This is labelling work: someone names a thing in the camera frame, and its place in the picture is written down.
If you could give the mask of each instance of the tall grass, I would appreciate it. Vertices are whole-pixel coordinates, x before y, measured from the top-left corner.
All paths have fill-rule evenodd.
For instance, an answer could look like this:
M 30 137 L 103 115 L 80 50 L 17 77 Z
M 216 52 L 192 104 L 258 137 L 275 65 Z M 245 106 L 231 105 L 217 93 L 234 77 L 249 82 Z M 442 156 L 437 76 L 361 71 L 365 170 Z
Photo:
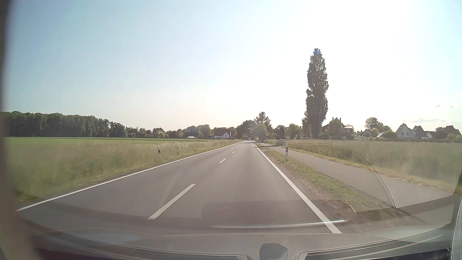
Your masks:
M 329 151 L 327 144 L 332 145 Z M 462 171 L 460 143 L 291 140 L 289 147 L 352 162 L 361 157 L 379 173 L 447 191 L 454 191 Z
M 20 201 L 223 147 L 237 140 L 146 141 L 7 138 L 8 168 Z M 157 146 L 161 147 L 162 161 Z

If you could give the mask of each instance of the roof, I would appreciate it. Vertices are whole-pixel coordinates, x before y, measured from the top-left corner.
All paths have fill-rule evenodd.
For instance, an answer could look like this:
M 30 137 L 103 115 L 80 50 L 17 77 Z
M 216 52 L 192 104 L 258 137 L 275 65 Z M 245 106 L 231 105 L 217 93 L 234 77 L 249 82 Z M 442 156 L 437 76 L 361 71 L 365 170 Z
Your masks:
M 360 133 L 357 134 L 357 135 L 358 135 L 358 136 L 361 136 L 361 137 L 364 137 L 364 134 L 365 134 L 365 133 L 368 133 L 369 136 L 376 137 L 375 133 L 372 132 L 370 129 L 366 129 L 366 130 L 360 132 Z
M 414 130 L 414 131 L 423 131 L 424 129 L 422 128 L 422 126 L 416 125 L 416 126 L 414 126 L 414 128 L 412 128 L 412 130 Z
M 329 124 L 323 126 L 322 129 L 324 129 L 324 130 L 327 129 L 329 127 Z M 345 128 L 345 125 L 341 121 L 340 121 L 340 124 L 342 124 L 342 127 Z
M 458 129 L 454 128 L 453 125 L 447 125 L 443 131 L 447 134 L 455 134 L 455 135 L 461 134 Z
M 225 133 L 231 135 L 230 131 L 231 130 L 229 129 L 215 129 L 215 133 L 213 134 L 213 136 L 223 136 Z
M 398 130 L 396 130 L 396 134 L 399 136 L 399 132 L 401 132 L 401 130 L 402 130 L 403 128 L 405 128 L 405 127 L 411 131 L 411 135 L 412 135 L 411 137 L 412 137 L 412 138 L 416 137 L 416 136 L 415 136 L 415 131 L 412 130 L 412 129 L 410 129 L 409 127 L 407 127 L 407 125 L 406 125 L 405 123 L 403 123 L 402 125 L 400 125 L 400 127 L 398 127 Z
M 415 131 L 416 137 L 427 137 L 427 132 L 420 125 L 414 126 L 412 130 Z

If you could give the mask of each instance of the grass verge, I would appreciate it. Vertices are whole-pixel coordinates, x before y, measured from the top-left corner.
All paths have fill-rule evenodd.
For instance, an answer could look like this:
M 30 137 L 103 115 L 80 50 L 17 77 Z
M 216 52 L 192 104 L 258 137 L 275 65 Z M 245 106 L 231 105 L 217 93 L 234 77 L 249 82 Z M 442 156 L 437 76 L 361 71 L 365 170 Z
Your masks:
M 9 173 L 20 202 L 46 198 L 238 142 L 6 138 Z M 160 160 L 157 146 L 162 152 Z
M 264 153 L 285 172 L 303 179 L 322 193 L 327 193 L 333 199 L 338 199 L 352 205 L 356 210 L 365 211 L 390 207 L 385 202 L 327 176 L 293 158 L 289 157 L 286 162 L 285 155 L 281 153 L 271 150 L 264 151 Z
M 289 149 L 448 193 L 454 192 L 462 169 L 458 143 L 291 140 Z

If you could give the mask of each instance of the dry grass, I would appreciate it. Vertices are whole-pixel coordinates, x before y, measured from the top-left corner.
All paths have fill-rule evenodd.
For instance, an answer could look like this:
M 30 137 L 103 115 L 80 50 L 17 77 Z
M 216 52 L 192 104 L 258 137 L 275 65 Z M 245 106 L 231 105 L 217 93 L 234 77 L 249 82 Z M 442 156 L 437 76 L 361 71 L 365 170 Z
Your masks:
M 6 138 L 9 172 L 19 201 L 43 198 L 118 174 L 223 147 L 238 140 Z M 162 161 L 157 152 L 161 147 Z
M 281 140 L 269 140 L 281 144 Z M 291 140 L 289 148 L 452 193 L 462 170 L 462 144 Z

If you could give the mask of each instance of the white dashed line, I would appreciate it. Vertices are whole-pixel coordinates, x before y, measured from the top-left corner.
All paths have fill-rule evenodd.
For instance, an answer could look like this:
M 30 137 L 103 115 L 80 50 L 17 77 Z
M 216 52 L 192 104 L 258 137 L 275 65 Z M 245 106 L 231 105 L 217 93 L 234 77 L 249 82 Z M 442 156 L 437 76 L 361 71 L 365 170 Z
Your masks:
M 180 194 L 176 195 L 171 201 L 169 201 L 167 204 L 165 204 L 162 208 L 160 208 L 156 213 L 154 213 L 152 216 L 150 216 L 148 219 L 156 219 L 162 212 L 164 212 L 168 207 L 172 206 L 172 204 L 177 201 L 181 196 L 183 196 L 187 191 L 189 191 L 192 187 L 194 187 L 195 184 L 189 185 L 184 191 L 180 192 Z

